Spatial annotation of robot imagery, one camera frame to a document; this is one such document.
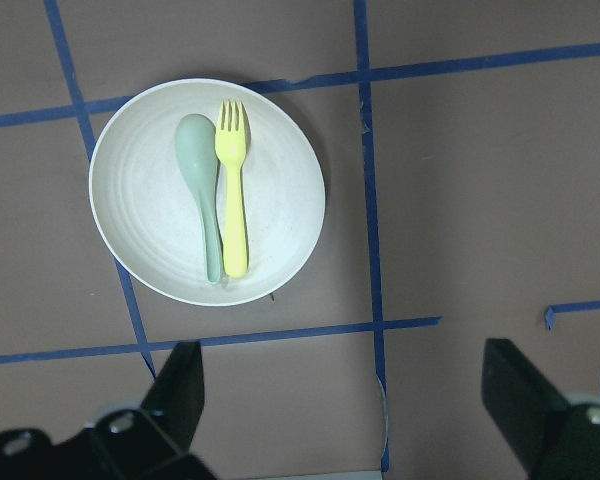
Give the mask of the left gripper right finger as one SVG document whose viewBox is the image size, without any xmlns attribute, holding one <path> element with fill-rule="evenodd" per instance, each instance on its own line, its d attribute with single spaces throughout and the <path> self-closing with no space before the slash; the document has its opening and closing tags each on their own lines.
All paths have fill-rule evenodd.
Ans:
<svg viewBox="0 0 600 480">
<path fill-rule="evenodd" d="M 540 464 L 570 409 L 566 397 L 504 338 L 485 341 L 481 399 L 525 470 Z"/>
</svg>

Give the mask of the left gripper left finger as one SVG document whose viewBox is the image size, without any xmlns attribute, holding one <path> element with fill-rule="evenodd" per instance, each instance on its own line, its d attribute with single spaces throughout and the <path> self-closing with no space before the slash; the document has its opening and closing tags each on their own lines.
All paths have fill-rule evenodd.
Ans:
<svg viewBox="0 0 600 480">
<path fill-rule="evenodd" d="M 203 412 L 203 360 L 197 341 L 179 342 L 141 403 L 182 450 L 192 444 Z"/>
</svg>

